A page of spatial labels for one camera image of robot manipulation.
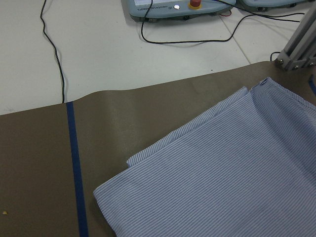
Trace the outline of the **blue striped button shirt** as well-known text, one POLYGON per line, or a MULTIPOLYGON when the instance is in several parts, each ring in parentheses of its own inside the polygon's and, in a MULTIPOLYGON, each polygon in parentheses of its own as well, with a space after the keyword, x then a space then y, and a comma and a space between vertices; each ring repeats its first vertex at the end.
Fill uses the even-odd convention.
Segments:
POLYGON ((316 234, 316 108, 272 79, 127 164, 93 193, 118 237, 316 234))

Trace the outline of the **brown table mat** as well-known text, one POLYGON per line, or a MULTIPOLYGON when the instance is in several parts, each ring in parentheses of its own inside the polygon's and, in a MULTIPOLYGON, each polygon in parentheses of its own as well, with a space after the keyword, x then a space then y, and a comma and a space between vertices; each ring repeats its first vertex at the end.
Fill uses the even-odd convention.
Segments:
POLYGON ((0 234, 112 237, 93 190, 126 160, 243 86, 271 77, 315 103, 316 69, 260 62, 219 73, 121 91, 0 118, 0 234))

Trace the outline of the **blue teach pendant red button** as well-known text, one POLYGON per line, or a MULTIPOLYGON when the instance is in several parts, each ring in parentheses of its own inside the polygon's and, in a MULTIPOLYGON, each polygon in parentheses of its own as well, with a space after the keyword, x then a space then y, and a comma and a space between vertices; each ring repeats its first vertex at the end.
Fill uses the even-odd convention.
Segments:
POLYGON ((200 15, 217 15, 235 6, 235 0, 127 0, 129 15, 135 21, 188 20, 200 15))

